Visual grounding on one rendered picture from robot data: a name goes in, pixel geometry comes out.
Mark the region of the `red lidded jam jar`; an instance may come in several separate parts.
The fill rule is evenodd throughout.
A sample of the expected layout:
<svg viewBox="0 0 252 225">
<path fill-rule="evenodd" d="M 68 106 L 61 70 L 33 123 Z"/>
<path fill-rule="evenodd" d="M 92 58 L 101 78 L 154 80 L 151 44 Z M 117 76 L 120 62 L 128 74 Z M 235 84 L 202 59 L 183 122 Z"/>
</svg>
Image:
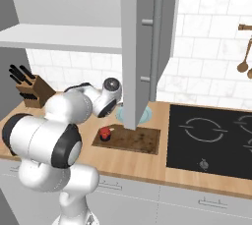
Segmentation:
<svg viewBox="0 0 252 225">
<path fill-rule="evenodd" d="M 99 130 L 99 137 L 102 141 L 109 141 L 111 138 L 111 131 L 107 127 L 103 127 Z"/>
</svg>

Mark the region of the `brown wooden cutting board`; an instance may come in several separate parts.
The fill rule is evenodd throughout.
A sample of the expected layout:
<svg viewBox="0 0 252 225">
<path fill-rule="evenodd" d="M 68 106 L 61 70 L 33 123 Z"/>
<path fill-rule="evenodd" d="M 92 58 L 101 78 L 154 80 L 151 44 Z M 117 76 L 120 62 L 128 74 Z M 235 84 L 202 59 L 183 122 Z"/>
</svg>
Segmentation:
<svg viewBox="0 0 252 225">
<path fill-rule="evenodd" d="M 138 127 L 136 130 L 125 129 L 122 125 L 108 126 L 110 139 L 103 141 L 96 134 L 93 146 L 158 154 L 160 130 Z"/>
</svg>

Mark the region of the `grey open cabinet door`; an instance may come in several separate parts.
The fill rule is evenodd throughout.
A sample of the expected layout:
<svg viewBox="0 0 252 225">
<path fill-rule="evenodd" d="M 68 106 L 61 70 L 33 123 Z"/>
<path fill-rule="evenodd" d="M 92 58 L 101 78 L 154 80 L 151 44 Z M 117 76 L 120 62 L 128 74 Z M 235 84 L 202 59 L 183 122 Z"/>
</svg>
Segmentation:
<svg viewBox="0 0 252 225">
<path fill-rule="evenodd" d="M 159 81 L 173 55 L 179 0 L 163 0 L 158 60 Z M 123 110 L 127 129 L 139 124 L 149 101 L 150 84 L 141 81 L 151 70 L 152 28 L 142 19 L 153 18 L 154 0 L 121 0 L 121 37 L 123 69 Z"/>
</svg>

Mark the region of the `light blue plate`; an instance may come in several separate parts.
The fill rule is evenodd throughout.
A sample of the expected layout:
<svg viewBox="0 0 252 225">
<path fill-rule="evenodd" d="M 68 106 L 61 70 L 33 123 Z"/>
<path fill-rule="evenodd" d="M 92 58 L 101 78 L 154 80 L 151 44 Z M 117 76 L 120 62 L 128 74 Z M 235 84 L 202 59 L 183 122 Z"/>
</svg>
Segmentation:
<svg viewBox="0 0 252 225">
<path fill-rule="evenodd" d="M 123 103 L 118 104 L 115 116 L 116 119 L 121 123 L 124 123 L 126 121 L 126 119 L 124 118 Z M 142 117 L 139 120 L 139 123 L 144 124 L 149 122 L 151 119 L 152 119 L 152 109 L 149 106 L 147 106 L 143 112 Z"/>
</svg>

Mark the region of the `wooden knife block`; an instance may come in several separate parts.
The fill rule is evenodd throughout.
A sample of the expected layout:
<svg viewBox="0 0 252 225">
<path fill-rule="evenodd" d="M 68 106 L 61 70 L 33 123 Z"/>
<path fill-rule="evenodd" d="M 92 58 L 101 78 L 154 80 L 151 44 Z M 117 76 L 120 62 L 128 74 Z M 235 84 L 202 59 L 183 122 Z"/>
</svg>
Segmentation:
<svg viewBox="0 0 252 225">
<path fill-rule="evenodd" d="M 16 82 L 16 89 L 30 108 L 42 108 L 56 91 L 39 75 L 33 75 L 24 65 L 17 68 L 11 64 L 10 77 Z"/>
</svg>

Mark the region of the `black hob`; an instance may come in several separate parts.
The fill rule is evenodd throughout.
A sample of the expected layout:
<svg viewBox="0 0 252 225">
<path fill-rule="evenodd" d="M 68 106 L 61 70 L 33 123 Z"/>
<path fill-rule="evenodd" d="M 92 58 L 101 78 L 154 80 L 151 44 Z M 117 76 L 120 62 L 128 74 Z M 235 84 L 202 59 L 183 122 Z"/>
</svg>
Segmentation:
<svg viewBox="0 0 252 225">
<path fill-rule="evenodd" d="M 252 113 L 172 105 L 166 166 L 252 180 Z"/>
</svg>

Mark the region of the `grey drawer front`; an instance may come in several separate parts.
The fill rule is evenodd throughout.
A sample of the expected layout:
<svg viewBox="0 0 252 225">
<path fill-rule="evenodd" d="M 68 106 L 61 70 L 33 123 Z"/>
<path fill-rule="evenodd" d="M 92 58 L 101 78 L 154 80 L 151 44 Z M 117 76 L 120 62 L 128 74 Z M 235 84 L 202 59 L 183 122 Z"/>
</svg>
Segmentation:
<svg viewBox="0 0 252 225">
<path fill-rule="evenodd" d="M 205 206 L 199 199 L 220 201 L 227 209 Z M 252 225 L 252 200 L 161 186 L 157 225 Z"/>
<path fill-rule="evenodd" d="M 0 188 L 11 203 L 20 203 L 23 186 L 18 173 L 10 172 L 11 167 L 20 166 L 18 161 L 0 158 Z"/>
<path fill-rule="evenodd" d="M 99 181 L 122 186 L 122 191 L 97 187 L 87 196 L 100 225 L 157 225 L 158 185 L 108 176 Z"/>
</svg>

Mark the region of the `grey wall cabinet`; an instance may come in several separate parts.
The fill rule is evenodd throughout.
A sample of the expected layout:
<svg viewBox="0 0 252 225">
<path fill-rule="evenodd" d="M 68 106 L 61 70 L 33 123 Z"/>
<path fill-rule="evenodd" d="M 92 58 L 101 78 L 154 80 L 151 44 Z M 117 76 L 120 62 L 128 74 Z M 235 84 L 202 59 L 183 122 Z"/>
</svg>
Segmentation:
<svg viewBox="0 0 252 225">
<path fill-rule="evenodd" d="M 0 0 L 0 46 L 119 54 L 120 0 Z"/>
</svg>

